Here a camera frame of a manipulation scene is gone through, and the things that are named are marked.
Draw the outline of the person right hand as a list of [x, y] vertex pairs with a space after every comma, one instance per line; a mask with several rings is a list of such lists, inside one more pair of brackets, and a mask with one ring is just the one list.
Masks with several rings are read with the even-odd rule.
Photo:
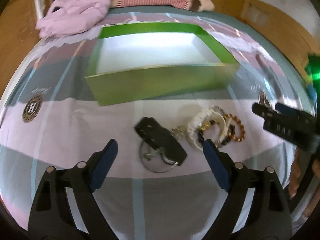
[[[295, 158], [291, 165], [290, 182], [288, 187], [289, 196], [291, 199], [296, 195], [297, 190], [299, 188], [299, 178], [301, 175], [301, 169], [299, 166], [299, 155], [301, 153], [304, 153], [304, 151], [300, 150], [299, 148], [296, 148]], [[316, 159], [313, 162], [312, 170], [314, 174], [317, 177], [319, 177], [319, 160], [318, 159]], [[319, 202], [319, 186], [317, 187], [317, 190], [314, 192], [312, 198], [310, 199], [310, 202], [308, 203], [308, 205], [306, 206], [306, 208], [302, 213], [305, 218], [310, 217], [310, 215], [312, 214], [318, 202]]]

